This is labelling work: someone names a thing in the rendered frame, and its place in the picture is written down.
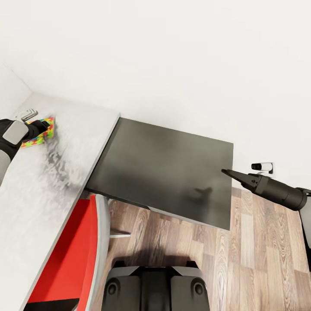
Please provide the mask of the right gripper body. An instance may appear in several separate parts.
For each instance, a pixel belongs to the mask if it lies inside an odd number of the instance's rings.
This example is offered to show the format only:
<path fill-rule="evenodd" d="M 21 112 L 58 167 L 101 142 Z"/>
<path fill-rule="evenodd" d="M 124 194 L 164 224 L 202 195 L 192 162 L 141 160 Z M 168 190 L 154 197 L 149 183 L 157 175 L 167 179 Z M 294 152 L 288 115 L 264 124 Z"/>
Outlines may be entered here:
<path fill-rule="evenodd" d="M 257 175 L 255 173 L 249 173 L 248 175 Z M 289 193 L 289 187 L 275 179 L 262 175 L 262 178 L 257 187 L 247 188 L 250 192 L 257 196 L 263 197 L 274 203 L 282 203 L 286 199 Z"/>

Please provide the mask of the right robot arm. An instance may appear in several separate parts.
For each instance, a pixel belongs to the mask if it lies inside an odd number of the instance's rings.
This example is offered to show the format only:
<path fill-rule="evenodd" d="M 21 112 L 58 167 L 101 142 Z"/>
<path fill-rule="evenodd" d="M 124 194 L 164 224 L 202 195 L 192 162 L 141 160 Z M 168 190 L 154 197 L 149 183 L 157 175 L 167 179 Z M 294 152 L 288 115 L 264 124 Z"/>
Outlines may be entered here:
<path fill-rule="evenodd" d="M 245 174 L 228 169 L 222 169 L 221 171 L 239 181 L 242 187 L 257 196 L 291 210 L 299 211 L 311 278 L 311 190 L 301 187 L 294 188 L 275 180 L 276 169 L 274 162 L 254 163 L 251 168 L 257 171 L 269 171 L 269 173 Z"/>

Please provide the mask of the jigsaw puzzle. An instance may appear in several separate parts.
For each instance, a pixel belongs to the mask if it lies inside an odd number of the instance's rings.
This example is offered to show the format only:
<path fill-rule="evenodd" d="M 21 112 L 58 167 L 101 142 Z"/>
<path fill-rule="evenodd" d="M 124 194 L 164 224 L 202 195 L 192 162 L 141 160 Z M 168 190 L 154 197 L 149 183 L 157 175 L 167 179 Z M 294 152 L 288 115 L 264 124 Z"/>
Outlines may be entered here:
<path fill-rule="evenodd" d="M 22 143 L 22 145 L 20 147 L 21 149 L 22 148 L 28 148 L 31 146 L 38 146 L 38 145 L 43 144 L 43 142 L 45 142 L 44 136 L 47 136 L 49 139 L 52 139 L 54 137 L 54 121 L 55 121 L 55 118 L 54 117 L 45 118 L 45 119 L 42 119 L 40 121 L 41 122 L 46 121 L 50 124 L 50 126 L 48 127 L 48 130 L 42 134 L 39 134 L 36 138 L 34 138 L 32 140 L 29 140 L 26 143 Z"/>

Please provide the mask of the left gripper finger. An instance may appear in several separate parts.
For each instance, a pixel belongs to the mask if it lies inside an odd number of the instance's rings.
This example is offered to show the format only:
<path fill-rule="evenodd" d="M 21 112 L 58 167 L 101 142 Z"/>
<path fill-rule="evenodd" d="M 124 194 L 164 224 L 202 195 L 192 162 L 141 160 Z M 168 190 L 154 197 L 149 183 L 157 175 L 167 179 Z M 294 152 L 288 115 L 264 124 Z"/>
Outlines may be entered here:
<path fill-rule="evenodd" d="M 43 121 L 43 122 L 41 122 L 42 124 L 44 124 L 46 127 L 47 127 L 47 129 L 48 129 L 48 127 L 50 126 L 50 124 L 48 123 L 48 122 L 46 122 L 46 121 Z"/>

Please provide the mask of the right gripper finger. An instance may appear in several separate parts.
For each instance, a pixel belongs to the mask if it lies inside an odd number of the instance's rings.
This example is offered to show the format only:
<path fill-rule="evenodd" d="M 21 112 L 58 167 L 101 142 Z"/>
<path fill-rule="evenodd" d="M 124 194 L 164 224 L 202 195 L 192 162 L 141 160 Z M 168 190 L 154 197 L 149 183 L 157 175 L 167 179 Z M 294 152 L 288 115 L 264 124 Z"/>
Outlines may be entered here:
<path fill-rule="evenodd" d="M 245 185 L 249 187 L 244 187 L 244 188 L 250 188 L 250 187 L 257 187 L 262 175 L 257 174 L 257 175 L 248 175 L 242 172 L 238 171 L 233 171 L 233 170 L 228 170 L 226 171 L 227 174 L 232 175 L 233 177 L 241 180 Z"/>
<path fill-rule="evenodd" d="M 227 170 L 222 169 L 221 171 L 222 171 L 223 173 L 227 174 L 227 173 L 226 173 Z M 241 180 L 239 180 L 239 179 L 233 177 L 232 175 L 229 175 L 229 174 L 227 174 L 227 175 L 228 175 L 229 177 L 234 178 L 235 180 L 239 181 L 239 182 L 241 183 L 242 187 L 249 187 L 249 186 L 245 185 Z"/>

